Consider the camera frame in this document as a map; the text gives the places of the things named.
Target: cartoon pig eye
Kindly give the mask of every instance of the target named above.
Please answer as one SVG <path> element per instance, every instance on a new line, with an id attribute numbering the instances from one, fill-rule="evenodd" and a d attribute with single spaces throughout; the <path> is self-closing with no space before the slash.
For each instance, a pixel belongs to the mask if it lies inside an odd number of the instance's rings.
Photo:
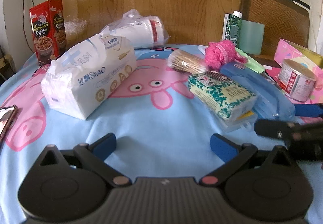
<path id="1" fill-rule="evenodd" d="M 129 90 L 131 92 L 139 92 L 143 89 L 143 86 L 141 84 L 134 84 L 129 86 Z"/>
<path id="2" fill-rule="evenodd" d="M 163 81 L 160 80 L 154 80 L 149 83 L 150 86 L 152 87 L 159 87 L 163 84 Z"/>

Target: red snack box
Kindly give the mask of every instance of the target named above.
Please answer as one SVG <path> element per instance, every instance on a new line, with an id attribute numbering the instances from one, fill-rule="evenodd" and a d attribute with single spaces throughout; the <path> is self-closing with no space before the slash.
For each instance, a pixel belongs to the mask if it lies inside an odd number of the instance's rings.
<path id="1" fill-rule="evenodd" d="M 62 0 L 51 0 L 30 8 L 30 20 L 39 65 L 60 57 L 66 50 Z"/>

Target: yellow label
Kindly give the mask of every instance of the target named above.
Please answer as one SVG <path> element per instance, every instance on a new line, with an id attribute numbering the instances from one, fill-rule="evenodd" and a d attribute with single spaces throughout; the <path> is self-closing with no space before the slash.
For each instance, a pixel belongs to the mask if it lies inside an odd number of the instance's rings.
<path id="1" fill-rule="evenodd" d="M 222 93 L 227 98 L 228 104 L 250 95 L 246 89 L 237 87 L 234 84 L 222 88 Z"/>
<path id="2" fill-rule="evenodd" d="M 202 102 L 207 104 L 214 112 L 219 112 L 221 110 L 220 105 L 213 99 L 213 97 L 202 89 L 192 85 L 190 91 L 196 95 Z"/>
<path id="3" fill-rule="evenodd" d="M 239 119 L 243 119 L 243 118 L 246 118 L 246 117 L 251 116 L 251 115 L 253 115 L 253 114 L 254 114 L 254 112 L 253 112 L 253 111 L 246 112 L 245 114 L 243 114 L 243 115 L 239 116 L 239 117 L 237 118 L 237 120 L 239 120 Z"/>

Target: pink cartoon pig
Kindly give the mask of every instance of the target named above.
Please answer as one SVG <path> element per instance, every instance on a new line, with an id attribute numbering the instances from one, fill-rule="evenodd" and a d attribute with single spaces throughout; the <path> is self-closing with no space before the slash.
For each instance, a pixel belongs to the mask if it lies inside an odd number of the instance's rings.
<path id="1" fill-rule="evenodd" d="M 18 107 L 16 118 L 5 136 L 6 144 L 14 151 L 20 151 L 37 140 L 46 127 L 46 113 L 40 100 L 44 97 L 40 87 L 49 65 L 42 66 L 27 81 L 17 87 L 1 105 Z"/>
<path id="2" fill-rule="evenodd" d="M 194 95 L 183 84 L 187 79 L 187 74 L 167 67 L 166 59 L 137 60 L 137 69 L 110 97 L 133 97 L 150 94 L 154 107 L 164 110 L 170 108 L 173 104 L 172 96 L 166 91 L 169 87 L 189 99 L 194 98 Z"/>

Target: power cord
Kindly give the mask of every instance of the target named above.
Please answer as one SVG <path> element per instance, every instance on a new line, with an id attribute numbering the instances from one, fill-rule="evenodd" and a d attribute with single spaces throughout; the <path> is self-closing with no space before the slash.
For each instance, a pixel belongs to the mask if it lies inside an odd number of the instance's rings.
<path id="1" fill-rule="evenodd" d="M 311 6 L 311 8 L 313 8 L 313 7 L 312 7 L 311 0 L 309 0 L 309 5 Z M 311 14 L 311 18 L 312 18 L 312 20 L 311 20 L 311 25 L 312 25 L 312 31 L 313 31 L 313 37 L 314 37 L 315 52 L 316 52 L 316 53 L 318 53 L 318 46 L 317 46 L 317 44 L 316 44 L 316 40 L 317 40 L 317 38 L 315 37 L 315 32 L 314 32 L 314 25 L 313 25 L 313 14 L 312 14 L 312 10 L 309 10 L 309 13 Z"/>
<path id="2" fill-rule="evenodd" d="M 24 23 L 24 19 L 25 19 L 25 0 L 22 0 L 22 8 L 23 8 L 23 16 L 22 16 L 22 29 L 24 30 L 24 36 L 25 36 L 25 40 L 26 43 L 30 49 L 30 51 L 32 51 L 32 53 L 34 53 L 34 51 L 30 48 L 28 40 L 27 40 L 27 36 L 26 36 L 26 31 L 25 31 L 25 23 Z"/>

